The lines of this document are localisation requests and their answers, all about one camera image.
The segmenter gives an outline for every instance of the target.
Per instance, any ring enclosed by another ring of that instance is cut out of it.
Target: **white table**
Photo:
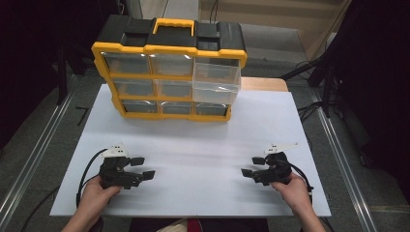
[[[272,142],[300,144],[285,151],[314,187],[313,208],[331,215],[291,93],[241,91],[226,123],[187,120],[149,121],[120,116],[103,85],[51,209],[52,216],[71,216],[81,175],[99,150],[124,143],[131,157],[144,157],[142,166],[126,171],[156,170],[153,180],[123,189],[103,214],[120,217],[274,217],[292,212],[278,192],[242,176],[241,168],[264,157]],[[98,173],[97,158],[87,179]]]

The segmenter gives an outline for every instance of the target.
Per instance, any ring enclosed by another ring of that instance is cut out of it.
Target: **yellow handle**
[[[193,20],[187,19],[174,19],[174,18],[157,18],[155,23],[153,34],[157,34],[157,29],[159,26],[171,26],[171,27],[189,27],[190,35],[193,36]]]

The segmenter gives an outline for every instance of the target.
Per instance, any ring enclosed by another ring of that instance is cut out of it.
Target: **gray floor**
[[[292,71],[306,59],[296,33],[292,30],[249,25],[243,25],[243,29],[249,53],[249,61],[243,69],[243,76],[280,76]],[[273,36],[279,40],[272,43]],[[308,73],[305,72],[287,81],[289,91],[298,107],[312,103],[312,93],[321,91],[321,87],[310,89],[305,81],[307,77]],[[84,110],[77,109],[77,107],[91,109],[95,96],[103,83],[103,79],[93,68],[90,68],[84,76],[76,76],[75,79],[77,82],[74,81],[71,85],[72,100],[68,104],[60,125],[44,149],[43,157],[39,161],[34,175],[30,177],[29,185],[21,198],[16,200],[18,204],[16,204],[12,216],[8,218],[9,220],[7,219],[4,231],[20,231],[30,212],[63,180],[86,123],[85,119],[78,124]],[[58,90],[51,92],[24,122],[11,142],[1,151],[1,199],[5,199],[24,164],[36,148],[36,143],[56,108],[57,97]],[[347,127],[332,110],[331,113],[331,122],[337,133],[337,138],[364,196],[365,203],[370,209],[370,215],[377,230],[410,231],[408,204],[397,187],[395,179],[382,170],[368,169],[361,165],[360,153]],[[329,218],[332,226],[336,231],[366,231],[361,225],[353,204],[354,201],[343,180],[334,150],[318,113],[312,114],[304,122],[304,129],[311,141],[317,170],[328,195],[328,202],[333,214]],[[51,206],[52,199],[45,201],[31,219],[27,231],[61,230],[68,218],[50,217]],[[128,231],[129,223],[129,218],[106,217],[103,231]],[[269,225],[271,231],[299,231],[300,229],[300,224],[293,217],[272,217],[269,218]]]

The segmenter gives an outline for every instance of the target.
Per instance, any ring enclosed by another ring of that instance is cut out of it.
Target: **black robotic gripper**
[[[130,189],[131,187],[138,187],[143,181],[152,180],[155,171],[146,171],[142,174],[124,171],[124,167],[127,165],[142,165],[144,161],[145,158],[104,158],[99,173],[102,178],[102,188],[106,189],[111,186],[122,186],[124,189]]]
[[[244,177],[252,178],[255,183],[262,183],[268,186],[272,182],[289,184],[289,175],[292,172],[291,165],[284,152],[269,154],[266,158],[252,158],[253,164],[269,165],[267,170],[252,171],[242,168]]]

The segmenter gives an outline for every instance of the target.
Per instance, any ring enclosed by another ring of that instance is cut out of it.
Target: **yellow and black storage organizer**
[[[127,118],[228,121],[247,62],[231,22],[111,15],[92,50]]]

